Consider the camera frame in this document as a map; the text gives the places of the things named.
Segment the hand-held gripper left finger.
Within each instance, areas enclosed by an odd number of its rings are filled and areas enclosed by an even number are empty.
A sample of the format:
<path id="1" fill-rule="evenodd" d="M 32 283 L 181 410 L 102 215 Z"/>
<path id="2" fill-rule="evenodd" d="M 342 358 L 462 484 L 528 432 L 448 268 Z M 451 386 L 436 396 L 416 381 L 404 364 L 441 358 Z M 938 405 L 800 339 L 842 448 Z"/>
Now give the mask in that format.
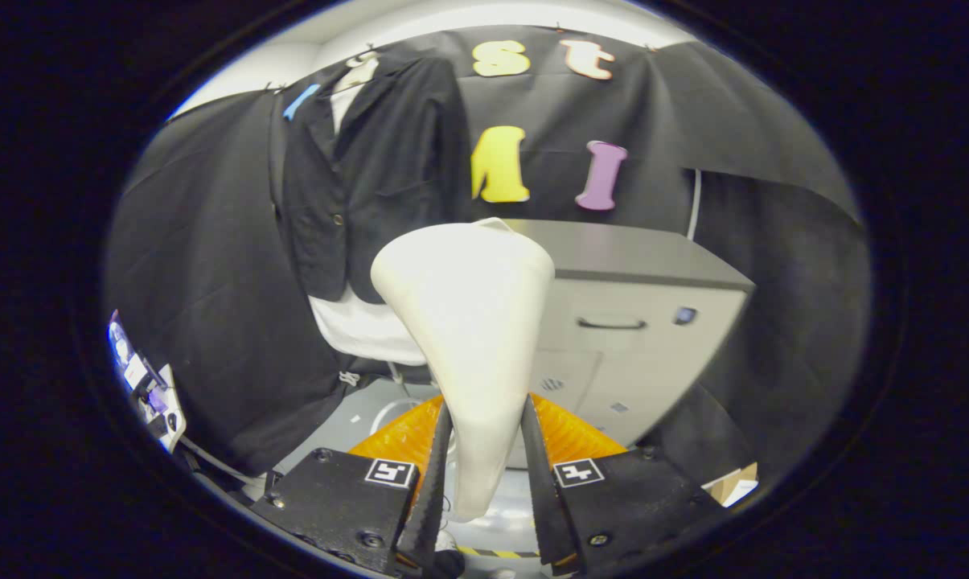
<path id="1" fill-rule="evenodd" d="M 351 452 L 312 451 L 253 513 L 363 571 L 419 576 L 435 561 L 452 431 L 444 400 L 427 400 Z"/>

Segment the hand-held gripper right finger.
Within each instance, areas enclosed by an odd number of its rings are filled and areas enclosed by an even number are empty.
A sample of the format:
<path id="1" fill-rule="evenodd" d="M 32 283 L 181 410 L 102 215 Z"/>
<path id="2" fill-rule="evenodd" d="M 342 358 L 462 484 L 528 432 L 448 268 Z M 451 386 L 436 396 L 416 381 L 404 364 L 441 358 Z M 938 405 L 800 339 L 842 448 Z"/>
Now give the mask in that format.
<path id="1" fill-rule="evenodd" d="M 540 561 L 557 576 L 617 576 L 713 529 L 713 497 L 667 455 L 624 450 L 531 393 L 521 419 Z"/>

